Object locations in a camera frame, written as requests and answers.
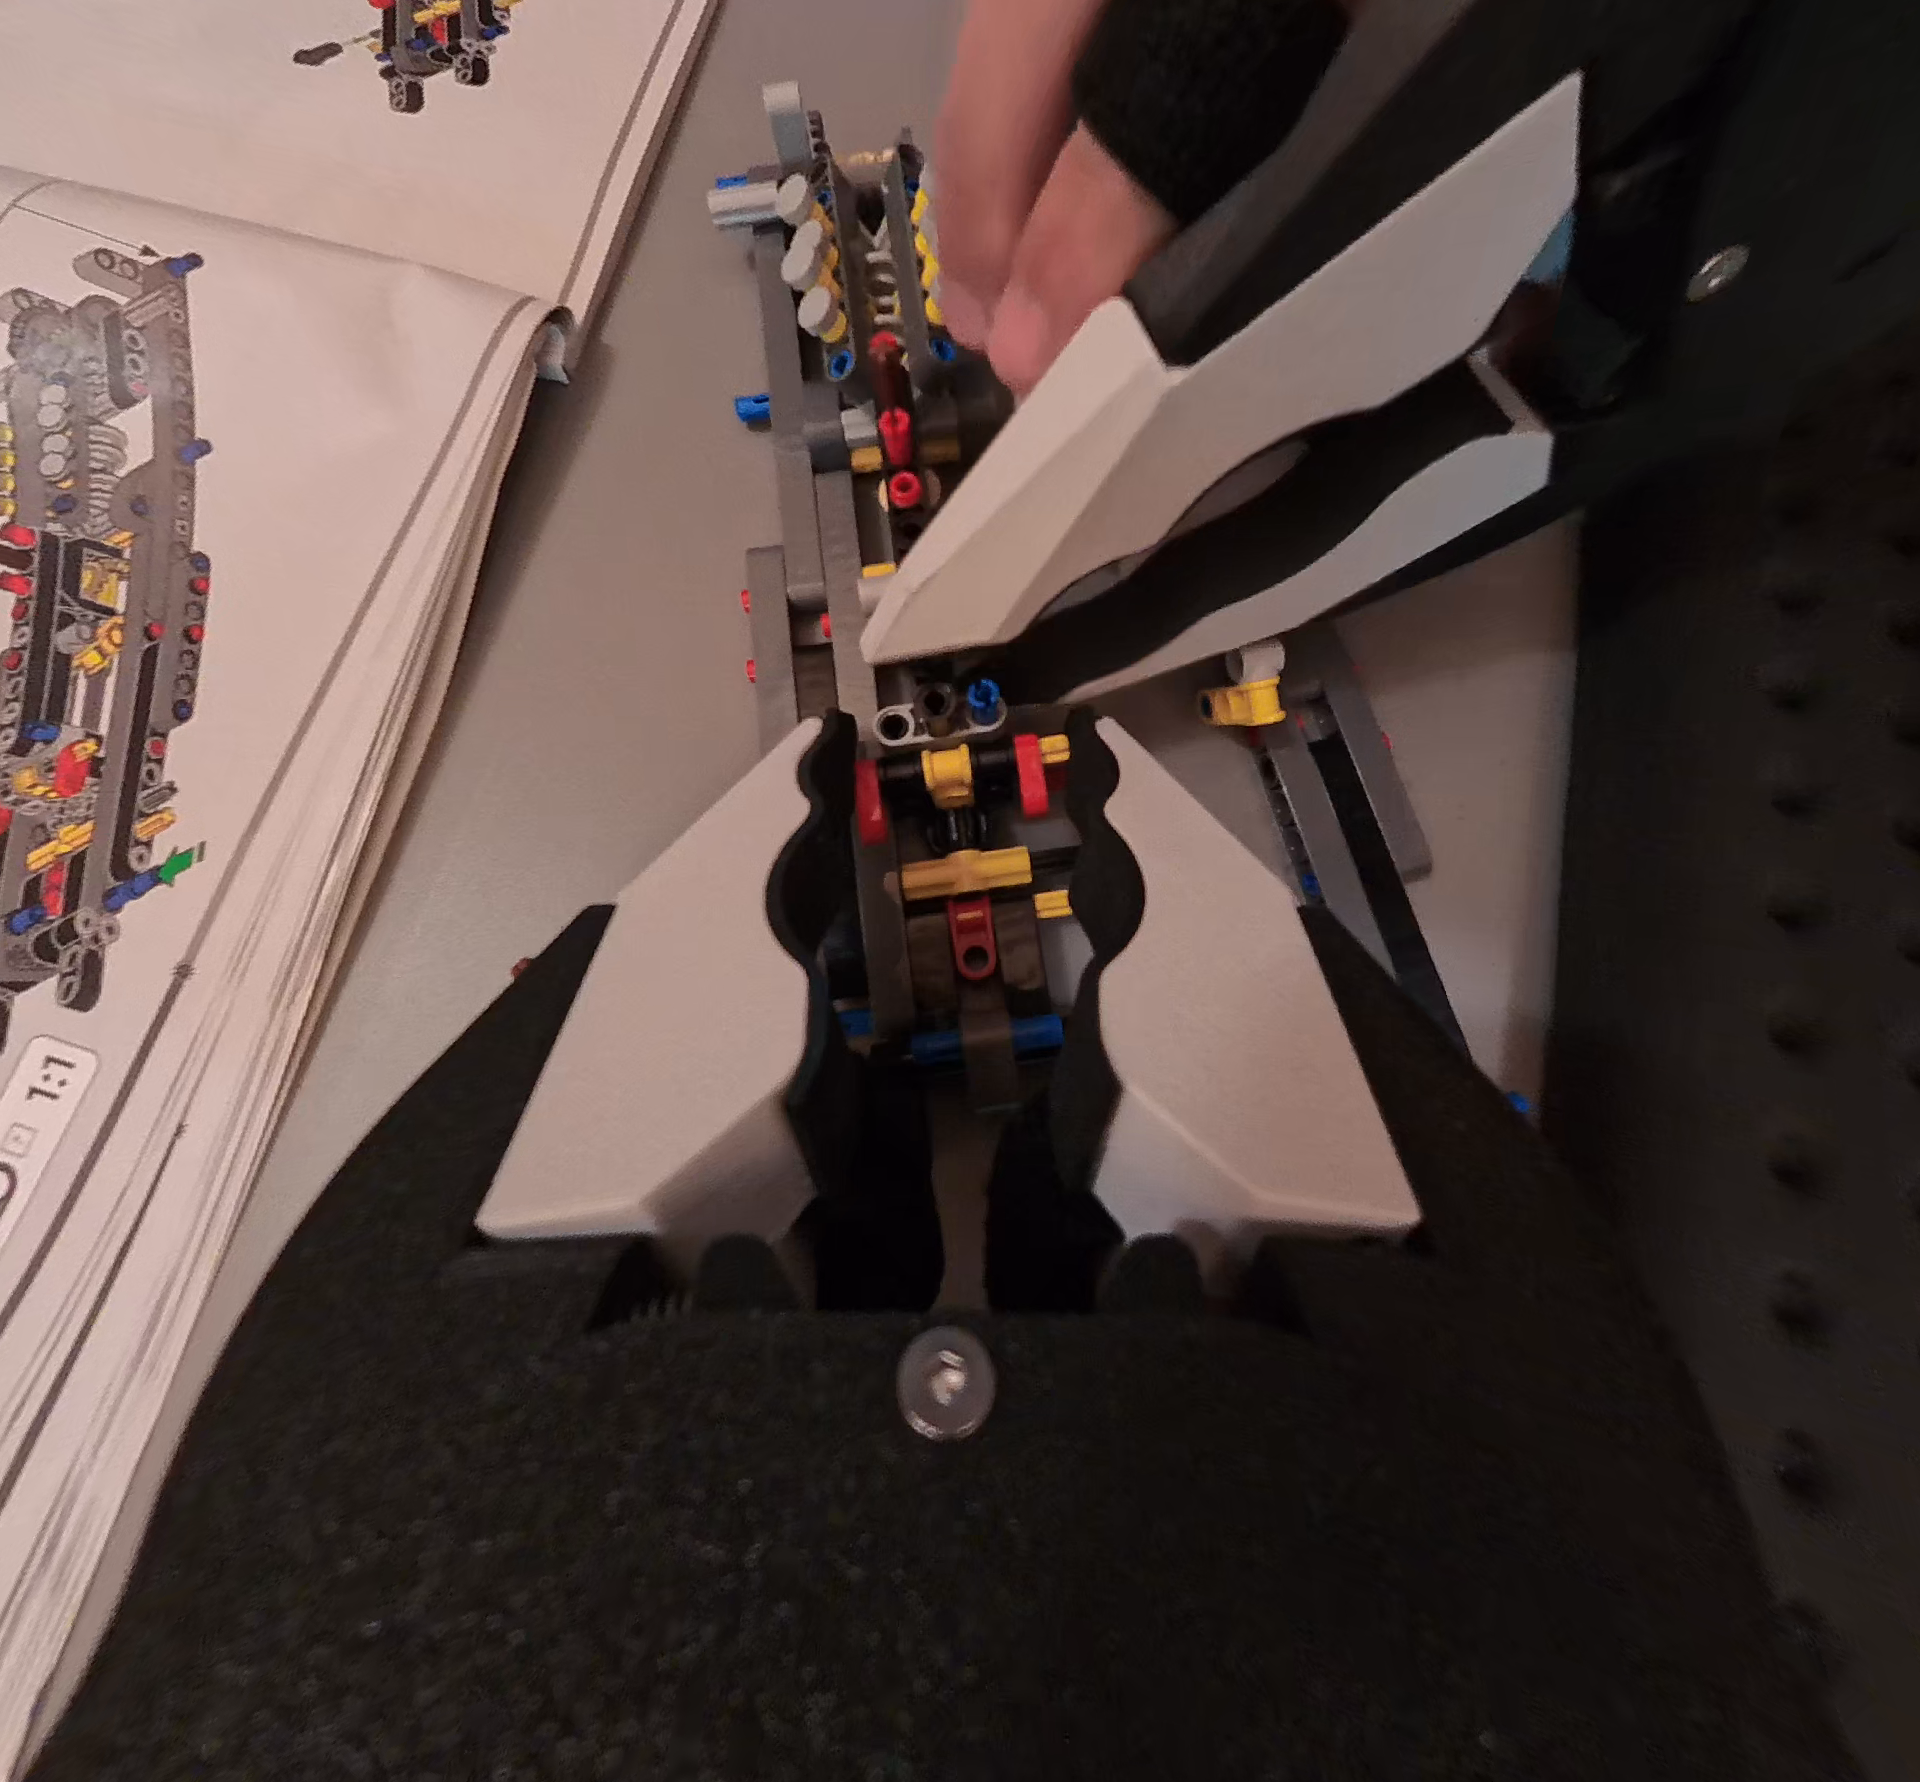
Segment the grey lego side beam assembly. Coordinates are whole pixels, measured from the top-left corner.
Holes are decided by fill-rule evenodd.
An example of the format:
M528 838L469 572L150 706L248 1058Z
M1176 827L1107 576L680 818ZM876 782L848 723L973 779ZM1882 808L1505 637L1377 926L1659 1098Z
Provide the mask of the grey lego side beam assembly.
M1229 649L1192 672L1197 716L1246 745L1283 880L1339 920L1433 1026L1537 1126L1541 884L1520 823L1496 813L1499 770L1429 693L1366 672L1331 620Z

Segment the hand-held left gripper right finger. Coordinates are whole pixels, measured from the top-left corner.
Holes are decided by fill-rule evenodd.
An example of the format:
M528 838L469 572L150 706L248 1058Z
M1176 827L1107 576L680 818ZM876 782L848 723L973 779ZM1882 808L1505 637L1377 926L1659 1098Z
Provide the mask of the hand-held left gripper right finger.
M1416 1198L1285 884L1118 722L1067 740L1090 958L1049 1089L1066 1192L1125 1240L1407 1236Z

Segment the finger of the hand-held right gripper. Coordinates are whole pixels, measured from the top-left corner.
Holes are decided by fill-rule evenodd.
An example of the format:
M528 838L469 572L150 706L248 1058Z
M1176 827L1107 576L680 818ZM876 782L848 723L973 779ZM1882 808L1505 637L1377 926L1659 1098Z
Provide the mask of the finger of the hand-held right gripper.
M1191 366L1097 306L871 610L871 665L1014 641L1070 584L1157 546L1216 480L1376 408L1491 326L1575 199L1582 74Z
M1537 493L1553 437L1482 357L1323 425L1280 474L1153 418L1052 559L1043 698L1287 637Z

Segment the black perforated panel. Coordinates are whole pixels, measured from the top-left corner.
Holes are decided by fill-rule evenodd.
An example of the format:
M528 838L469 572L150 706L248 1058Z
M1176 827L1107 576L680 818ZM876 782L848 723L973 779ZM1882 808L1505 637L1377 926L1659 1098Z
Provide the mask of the black perforated panel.
M1549 1131L1871 1779L1918 1775L1916 672L1916 322L1582 535Z

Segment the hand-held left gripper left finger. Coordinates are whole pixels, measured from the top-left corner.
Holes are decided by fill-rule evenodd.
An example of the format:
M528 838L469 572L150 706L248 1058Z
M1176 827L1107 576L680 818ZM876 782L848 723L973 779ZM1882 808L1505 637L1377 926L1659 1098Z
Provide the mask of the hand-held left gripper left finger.
M802 767L846 714L796 725L615 898L475 1227L492 1243L650 1239L692 1268L777 1247L814 1200L785 1106L806 1049L804 958L771 884L814 815Z

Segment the person's right hand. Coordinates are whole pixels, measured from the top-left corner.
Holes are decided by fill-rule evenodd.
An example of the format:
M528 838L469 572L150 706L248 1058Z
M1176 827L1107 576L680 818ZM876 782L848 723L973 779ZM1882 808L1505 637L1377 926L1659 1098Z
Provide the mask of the person's right hand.
M934 131L943 308L1025 396L1176 223L1079 119L1107 0L966 0Z

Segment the lego instruction booklet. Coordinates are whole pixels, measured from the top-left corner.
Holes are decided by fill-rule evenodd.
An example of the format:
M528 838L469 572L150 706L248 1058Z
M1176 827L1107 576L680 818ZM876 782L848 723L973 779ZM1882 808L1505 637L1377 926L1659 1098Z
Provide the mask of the lego instruction booklet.
M5 1771L715 3L1 3Z

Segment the multicoloured lego chassis assembly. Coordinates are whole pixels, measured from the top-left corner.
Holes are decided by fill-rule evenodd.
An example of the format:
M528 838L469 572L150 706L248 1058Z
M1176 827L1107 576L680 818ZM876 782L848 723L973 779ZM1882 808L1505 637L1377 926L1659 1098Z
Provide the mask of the multicoloured lego chassis assembly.
M707 208L750 244L764 379L736 414L774 460L778 535L743 590L761 748L799 748L771 930L810 985L804 1034L959 1074L985 1115L1046 1080L1061 1149L1093 1157L1122 1109L1100 985L1143 900L1111 815L1122 735L977 648L866 658L887 584L1010 401L937 308L912 133L839 154L795 82L761 105L773 158Z

